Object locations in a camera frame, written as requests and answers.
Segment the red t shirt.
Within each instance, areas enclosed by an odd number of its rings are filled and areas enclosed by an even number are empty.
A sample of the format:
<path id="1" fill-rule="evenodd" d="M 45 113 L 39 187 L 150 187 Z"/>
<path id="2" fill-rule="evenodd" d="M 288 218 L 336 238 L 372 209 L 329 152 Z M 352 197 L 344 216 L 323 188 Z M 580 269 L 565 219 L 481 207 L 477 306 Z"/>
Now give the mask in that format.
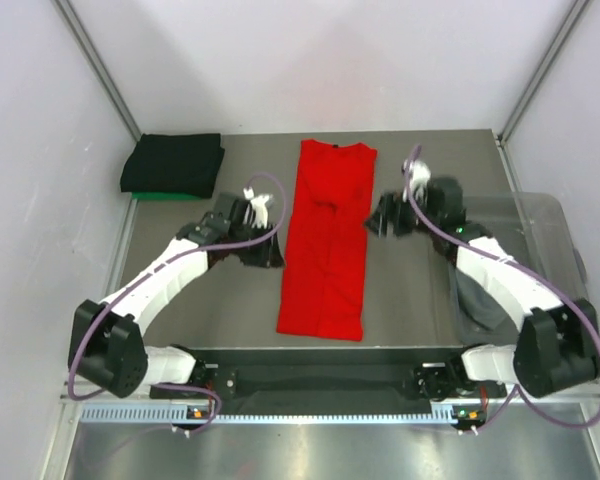
<path id="1" fill-rule="evenodd" d="M 301 142 L 276 330 L 359 342 L 377 151 Z"/>

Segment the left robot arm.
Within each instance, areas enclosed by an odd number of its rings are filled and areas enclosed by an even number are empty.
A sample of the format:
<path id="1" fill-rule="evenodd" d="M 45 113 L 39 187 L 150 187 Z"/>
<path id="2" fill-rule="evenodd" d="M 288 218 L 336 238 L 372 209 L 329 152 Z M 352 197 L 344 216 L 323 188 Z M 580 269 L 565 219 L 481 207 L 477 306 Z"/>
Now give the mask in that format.
<path id="1" fill-rule="evenodd" d="M 270 194 L 246 188 L 221 194 L 199 221 L 181 227 L 165 250 L 126 286 L 75 310 L 68 354 L 68 393 L 82 377 L 118 398 L 141 386 L 170 384 L 185 396 L 206 387 L 203 363 L 183 346 L 150 347 L 144 335 L 158 314 L 191 282 L 234 255 L 249 267 L 285 265 L 269 220 Z"/>

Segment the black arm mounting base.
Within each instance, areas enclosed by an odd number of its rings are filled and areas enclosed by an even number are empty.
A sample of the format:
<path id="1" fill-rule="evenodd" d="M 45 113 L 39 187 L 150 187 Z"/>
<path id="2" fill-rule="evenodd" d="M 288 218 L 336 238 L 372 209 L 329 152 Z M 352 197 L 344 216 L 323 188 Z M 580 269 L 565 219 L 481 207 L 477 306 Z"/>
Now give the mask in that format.
<path id="1" fill-rule="evenodd" d="M 501 399 L 494 381 L 469 384 L 458 347 L 194 348 L 193 383 L 226 415 L 428 413 L 435 401 Z"/>

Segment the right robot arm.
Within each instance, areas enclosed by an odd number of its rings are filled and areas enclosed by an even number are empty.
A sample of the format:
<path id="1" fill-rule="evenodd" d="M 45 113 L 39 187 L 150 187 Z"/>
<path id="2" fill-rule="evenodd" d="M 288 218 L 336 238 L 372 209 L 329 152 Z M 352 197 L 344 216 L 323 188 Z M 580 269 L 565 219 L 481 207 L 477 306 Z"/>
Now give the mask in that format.
<path id="1" fill-rule="evenodd" d="M 378 237 L 426 234 L 448 262 L 459 309 L 484 333 L 446 362 L 454 393 L 467 396 L 492 381 L 541 398 L 600 378 L 597 314 L 588 300 L 558 295 L 491 230 L 469 220 L 455 178 L 433 177 L 412 193 L 413 200 L 384 193 L 364 226 Z"/>

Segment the folded black t shirt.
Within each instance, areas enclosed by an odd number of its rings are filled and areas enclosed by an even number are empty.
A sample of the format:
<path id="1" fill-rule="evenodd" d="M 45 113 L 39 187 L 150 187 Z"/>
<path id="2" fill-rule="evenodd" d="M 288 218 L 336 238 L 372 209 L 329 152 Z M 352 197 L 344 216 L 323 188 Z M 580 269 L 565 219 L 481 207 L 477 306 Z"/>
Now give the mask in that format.
<path id="1" fill-rule="evenodd" d="M 124 163 L 125 193 L 213 196 L 225 149 L 219 133 L 144 134 Z"/>

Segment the folded green t shirt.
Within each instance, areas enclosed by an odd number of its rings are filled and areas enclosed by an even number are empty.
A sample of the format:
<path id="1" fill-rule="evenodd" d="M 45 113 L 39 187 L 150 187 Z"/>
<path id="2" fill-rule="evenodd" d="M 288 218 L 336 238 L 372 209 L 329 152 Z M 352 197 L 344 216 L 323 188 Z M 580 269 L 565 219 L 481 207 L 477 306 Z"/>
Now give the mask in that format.
<path id="1" fill-rule="evenodd" d="M 198 201 L 201 197 L 183 193 L 132 192 L 131 197 L 138 201 Z"/>

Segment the grey t shirt in bin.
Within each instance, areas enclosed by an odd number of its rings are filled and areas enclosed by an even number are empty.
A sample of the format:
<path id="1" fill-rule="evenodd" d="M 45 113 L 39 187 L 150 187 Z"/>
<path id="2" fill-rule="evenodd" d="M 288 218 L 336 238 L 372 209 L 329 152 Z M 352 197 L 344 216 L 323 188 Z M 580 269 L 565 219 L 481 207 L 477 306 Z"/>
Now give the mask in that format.
<path id="1" fill-rule="evenodd" d="M 516 332 L 504 308 L 477 281 L 453 269 L 456 302 L 469 327 L 476 332 L 496 334 Z"/>

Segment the clear plastic bin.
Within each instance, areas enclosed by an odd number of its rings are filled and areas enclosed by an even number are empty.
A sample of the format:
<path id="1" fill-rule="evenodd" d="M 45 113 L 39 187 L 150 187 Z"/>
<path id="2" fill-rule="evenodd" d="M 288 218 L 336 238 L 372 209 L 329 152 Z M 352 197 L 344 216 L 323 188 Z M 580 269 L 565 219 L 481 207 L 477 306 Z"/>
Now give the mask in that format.
<path id="1" fill-rule="evenodd" d="M 467 220 L 483 225 L 519 263 L 534 270 L 571 299 L 587 299 L 586 270 L 574 247 L 560 202 L 545 193 L 500 193 L 464 197 Z M 452 265 L 447 267 L 452 325 L 464 345 L 514 344 L 516 332 L 476 332 L 456 302 Z"/>

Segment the aluminium frame rail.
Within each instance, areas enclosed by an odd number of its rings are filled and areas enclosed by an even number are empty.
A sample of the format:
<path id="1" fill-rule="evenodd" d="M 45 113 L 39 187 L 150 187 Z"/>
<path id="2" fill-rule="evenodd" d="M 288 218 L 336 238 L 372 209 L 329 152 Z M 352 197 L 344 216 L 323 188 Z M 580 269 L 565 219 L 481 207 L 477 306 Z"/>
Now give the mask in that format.
<path id="1" fill-rule="evenodd" d="M 342 365 L 215 365 L 195 359 L 181 350 L 174 357 L 151 357 L 142 363 L 108 368 L 97 363 L 69 372 L 67 395 L 76 401 L 102 393 L 127 398 L 142 388 L 157 397 L 162 391 L 184 395 L 238 398 L 265 391 L 348 391 L 389 389 L 407 399 L 442 401 L 471 395 L 482 386 L 515 384 L 526 394 L 542 398 L 600 376 L 599 362 L 575 358 L 543 371 L 538 364 L 513 362 L 513 379 L 492 365 L 465 365 L 460 357 L 444 364 L 408 367 L 394 364 Z"/>

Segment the right corner aluminium post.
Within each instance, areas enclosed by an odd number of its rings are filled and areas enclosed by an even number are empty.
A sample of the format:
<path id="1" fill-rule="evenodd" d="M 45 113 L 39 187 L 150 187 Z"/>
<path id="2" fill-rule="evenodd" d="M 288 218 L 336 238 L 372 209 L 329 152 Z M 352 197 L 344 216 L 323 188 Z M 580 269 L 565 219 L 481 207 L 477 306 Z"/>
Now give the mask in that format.
<path id="1" fill-rule="evenodd" d="M 591 4 L 591 0 L 576 0 L 569 3 L 565 15 L 560 21 L 555 33 L 551 36 L 538 64 L 534 68 L 520 97 L 516 101 L 513 110 L 507 117 L 501 132 L 496 135 L 499 146 L 504 147 L 513 136 L 536 94 L 540 91 L 552 67 L 558 60 L 559 55 L 564 50 L 573 32 Z"/>

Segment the corner aluminium post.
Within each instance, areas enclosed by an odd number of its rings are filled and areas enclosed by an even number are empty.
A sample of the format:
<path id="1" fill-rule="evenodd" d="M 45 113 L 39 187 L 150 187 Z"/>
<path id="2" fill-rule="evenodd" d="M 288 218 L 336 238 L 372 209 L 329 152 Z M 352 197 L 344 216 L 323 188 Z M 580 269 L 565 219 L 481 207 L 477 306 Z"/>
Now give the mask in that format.
<path id="1" fill-rule="evenodd" d="M 536 94 L 540 91 L 552 67 L 558 60 L 559 55 L 564 50 L 573 32 L 591 4 L 591 0 L 576 0 L 569 3 L 565 15 L 560 21 L 555 33 L 551 36 L 538 64 L 534 68 L 520 97 L 516 101 L 513 110 L 507 117 L 501 132 L 496 135 L 499 146 L 504 147 L 513 136 Z"/>
<path id="2" fill-rule="evenodd" d="M 71 32 L 73 39 L 95 74 L 98 83 L 111 102 L 124 127 L 134 141 L 139 141 L 142 135 L 141 129 L 73 3 L 69 0 L 52 0 L 51 3 Z"/>

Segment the left corner aluminium post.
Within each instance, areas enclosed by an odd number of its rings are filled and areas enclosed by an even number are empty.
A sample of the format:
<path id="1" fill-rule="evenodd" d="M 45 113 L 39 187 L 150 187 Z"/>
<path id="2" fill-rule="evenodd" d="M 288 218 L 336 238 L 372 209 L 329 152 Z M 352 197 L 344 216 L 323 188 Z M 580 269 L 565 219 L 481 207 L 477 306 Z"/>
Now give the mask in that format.
<path id="1" fill-rule="evenodd" d="M 73 39 L 95 74 L 98 83 L 111 102 L 124 127 L 134 141 L 139 141 L 142 135 L 141 129 L 73 3 L 69 0 L 52 0 L 51 3 L 71 32 Z"/>

